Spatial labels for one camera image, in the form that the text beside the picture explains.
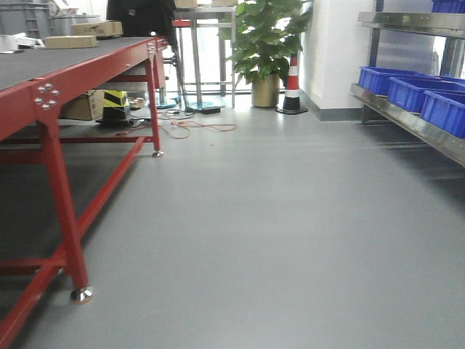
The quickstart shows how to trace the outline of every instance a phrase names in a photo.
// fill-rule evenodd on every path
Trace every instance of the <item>red steel frame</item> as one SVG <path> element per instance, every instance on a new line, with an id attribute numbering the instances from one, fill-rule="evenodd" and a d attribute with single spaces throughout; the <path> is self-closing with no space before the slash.
<path id="1" fill-rule="evenodd" d="M 143 144 L 153 143 L 154 150 L 160 150 L 155 88 L 164 84 L 161 50 L 165 49 L 166 45 L 166 40 L 160 36 L 142 39 L 136 44 L 0 91 L 2 106 L 0 141 L 35 121 L 41 143 L 41 150 L 0 151 L 0 164 L 46 165 L 62 235 L 61 245 L 49 258 L 0 260 L 0 275 L 34 275 L 18 301 L 0 323 L 0 349 L 7 349 L 11 345 L 53 276 L 62 268 L 70 274 L 76 289 L 88 285 L 89 279 L 81 248 L 81 238 L 140 152 Z M 145 75 L 119 75 L 140 63 L 145 65 Z M 58 124 L 61 106 L 106 81 L 147 82 L 152 135 L 61 140 Z M 37 104 L 36 98 L 44 100 L 50 108 L 45 110 L 44 103 Z M 84 213 L 77 219 L 60 143 L 120 142 L 134 144 Z"/>

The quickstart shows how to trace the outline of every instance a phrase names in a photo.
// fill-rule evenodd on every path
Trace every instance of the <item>workbench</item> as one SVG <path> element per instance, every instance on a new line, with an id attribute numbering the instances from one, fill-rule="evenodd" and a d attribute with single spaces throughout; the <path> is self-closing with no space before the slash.
<path id="1" fill-rule="evenodd" d="M 152 143 L 154 157 L 161 157 L 155 89 L 164 80 L 162 50 L 167 41 L 160 36 L 117 38 L 99 41 L 88 49 L 26 49 L 0 55 L 0 164 L 44 164 L 60 224 L 61 245 L 48 258 L 0 259 L 0 276 L 31 275 L 27 288 L 0 323 L 0 349 L 8 348 L 17 336 L 52 278 L 61 270 L 69 274 L 78 304 L 92 298 L 81 239 L 116 188 L 145 143 Z M 143 65 L 145 75 L 121 75 Z M 106 81 L 146 82 L 149 91 L 151 135 L 139 137 L 60 138 L 63 104 Z M 33 125 L 37 140 L 14 140 L 12 136 Z M 40 147 L 6 144 L 38 143 Z M 71 197 L 61 143 L 133 143 L 108 181 L 80 217 Z"/>

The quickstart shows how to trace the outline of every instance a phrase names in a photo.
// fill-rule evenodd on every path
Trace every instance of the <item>orange and white cone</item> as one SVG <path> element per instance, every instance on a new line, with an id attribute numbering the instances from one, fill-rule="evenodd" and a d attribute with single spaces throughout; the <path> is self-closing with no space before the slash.
<path id="1" fill-rule="evenodd" d="M 286 92 L 284 94 L 283 107 L 276 107 L 276 111 L 291 115 L 308 111 L 308 108 L 302 108 L 300 106 L 298 73 L 299 67 L 297 64 L 297 53 L 294 53 L 291 56 L 291 64 L 289 66 L 289 75 L 286 84 Z"/>

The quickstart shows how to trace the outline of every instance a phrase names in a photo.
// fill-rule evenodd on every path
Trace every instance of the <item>black bag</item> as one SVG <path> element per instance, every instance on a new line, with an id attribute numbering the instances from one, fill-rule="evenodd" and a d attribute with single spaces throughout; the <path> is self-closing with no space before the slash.
<path id="1" fill-rule="evenodd" d="M 125 36 L 165 36 L 173 49 L 177 48 L 172 25 L 174 0 L 108 0 L 107 19 L 123 23 Z"/>

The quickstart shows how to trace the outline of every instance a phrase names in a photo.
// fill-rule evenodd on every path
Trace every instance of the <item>cardboard box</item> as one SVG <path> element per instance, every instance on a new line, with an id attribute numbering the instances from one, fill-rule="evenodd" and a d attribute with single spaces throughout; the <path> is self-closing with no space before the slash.
<path id="1" fill-rule="evenodd" d="M 115 20 L 71 25 L 73 35 L 95 35 L 97 38 L 123 35 L 123 25 Z"/>
<path id="2" fill-rule="evenodd" d="M 174 0 L 178 9 L 191 9 L 197 7 L 197 0 Z"/>
<path id="3" fill-rule="evenodd" d="M 84 121 L 100 119 L 103 115 L 104 97 L 104 89 L 92 89 L 89 94 L 64 104 L 60 118 Z"/>
<path id="4" fill-rule="evenodd" d="M 238 4 L 238 0 L 211 0 L 212 7 L 228 7 L 228 6 L 236 6 Z"/>
<path id="5" fill-rule="evenodd" d="M 45 38 L 47 49 L 78 49 L 97 46 L 95 35 L 83 36 L 49 36 Z"/>

